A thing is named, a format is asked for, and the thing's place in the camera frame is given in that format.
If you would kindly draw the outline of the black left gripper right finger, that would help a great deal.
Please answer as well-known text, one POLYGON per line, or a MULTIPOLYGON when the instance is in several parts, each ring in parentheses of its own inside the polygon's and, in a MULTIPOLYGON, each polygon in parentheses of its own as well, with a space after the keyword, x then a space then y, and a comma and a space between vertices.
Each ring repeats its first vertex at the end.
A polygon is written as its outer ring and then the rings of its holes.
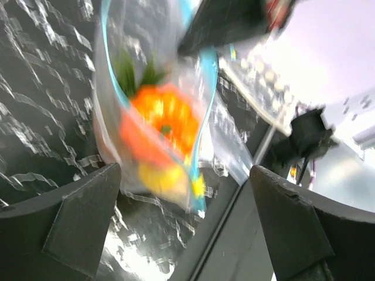
POLYGON ((262 166, 250 181, 277 280, 374 280, 374 213, 262 166))

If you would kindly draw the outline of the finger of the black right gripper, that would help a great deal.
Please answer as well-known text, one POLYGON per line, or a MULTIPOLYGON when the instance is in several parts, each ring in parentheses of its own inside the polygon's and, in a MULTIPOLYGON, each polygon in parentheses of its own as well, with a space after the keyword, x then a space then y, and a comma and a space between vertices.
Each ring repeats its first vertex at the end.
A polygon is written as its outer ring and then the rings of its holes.
POLYGON ((220 47, 266 34, 265 1, 202 1, 181 39, 178 54, 188 56, 206 47, 220 47))

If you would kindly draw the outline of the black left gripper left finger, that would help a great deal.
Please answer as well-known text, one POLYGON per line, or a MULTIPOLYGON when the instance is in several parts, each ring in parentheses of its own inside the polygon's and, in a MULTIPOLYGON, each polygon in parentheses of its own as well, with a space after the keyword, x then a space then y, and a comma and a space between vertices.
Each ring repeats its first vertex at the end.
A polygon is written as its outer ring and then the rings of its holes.
POLYGON ((1 209, 1 280, 92 280, 121 182, 119 164, 1 209))

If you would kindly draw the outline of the toy pineapple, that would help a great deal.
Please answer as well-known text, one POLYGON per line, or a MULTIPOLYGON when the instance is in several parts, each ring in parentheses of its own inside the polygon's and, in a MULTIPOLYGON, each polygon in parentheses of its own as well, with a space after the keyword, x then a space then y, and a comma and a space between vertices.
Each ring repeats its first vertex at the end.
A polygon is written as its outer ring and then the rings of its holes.
POLYGON ((120 88, 128 99, 135 98, 141 86, 157 85, 169 74, 168 69, 158 68, 154 57, 151 56, 143 68, 140 80, 136 81, 134 60, 126 50, 122 51, 114 63, 114 72, 120 88))

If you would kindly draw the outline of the teal zipper clear bag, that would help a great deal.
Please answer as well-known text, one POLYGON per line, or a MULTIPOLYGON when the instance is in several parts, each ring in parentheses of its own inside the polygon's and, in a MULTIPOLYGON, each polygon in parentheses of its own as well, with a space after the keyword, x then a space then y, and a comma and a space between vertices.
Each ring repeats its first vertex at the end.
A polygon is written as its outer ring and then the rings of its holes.
POLYGON ((202 157, 239 184, 253 162, 216 93, 216 50, 177 53, 196 7, 102 1, 93 103, 97 145, 104 161, 120 164, 122 193, 151 193, 202 213, 202 157))

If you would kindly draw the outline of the orange toy tangerine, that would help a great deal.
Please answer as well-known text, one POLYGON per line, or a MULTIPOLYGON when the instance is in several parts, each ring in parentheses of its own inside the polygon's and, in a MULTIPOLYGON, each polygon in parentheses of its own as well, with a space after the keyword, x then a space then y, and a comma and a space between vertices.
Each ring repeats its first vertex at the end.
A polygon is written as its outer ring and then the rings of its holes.
MULTIPOLYGON (((131 99, 131 104, 141 116, 143 124, 156 129, 162 142, 178 149, 183 158, 189 156, 200 128, 200 118, 193 113, 192 98, 174 86, 144 85, 131 99)), ((122 114, 120 127, 122 141, 136 160, 158 167, 170 166, 173 160, 151 141, 127 113, 122 114)))

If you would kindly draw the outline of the yellow toy mango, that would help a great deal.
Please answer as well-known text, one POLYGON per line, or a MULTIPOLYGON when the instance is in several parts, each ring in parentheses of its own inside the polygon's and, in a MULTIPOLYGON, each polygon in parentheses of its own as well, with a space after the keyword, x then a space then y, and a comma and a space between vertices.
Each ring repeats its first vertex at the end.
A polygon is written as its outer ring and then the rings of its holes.
POLYGON ((147 163, 140 163, 138 175, 148 191, 164 199, 182 201, 188 195, 188 176, 178 164, 158 168, 147 163))

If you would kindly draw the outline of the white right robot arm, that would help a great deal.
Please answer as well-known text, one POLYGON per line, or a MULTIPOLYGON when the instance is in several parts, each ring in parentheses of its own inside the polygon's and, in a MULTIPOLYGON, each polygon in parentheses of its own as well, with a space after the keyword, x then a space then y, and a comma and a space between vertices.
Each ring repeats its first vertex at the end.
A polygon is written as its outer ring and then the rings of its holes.
POLYGON ((302 187, 374 211, 374 2, 190 1, 180 52, 218 56, 203 154, 243 183, 292 121, 320 110, 333 148, 302 187))

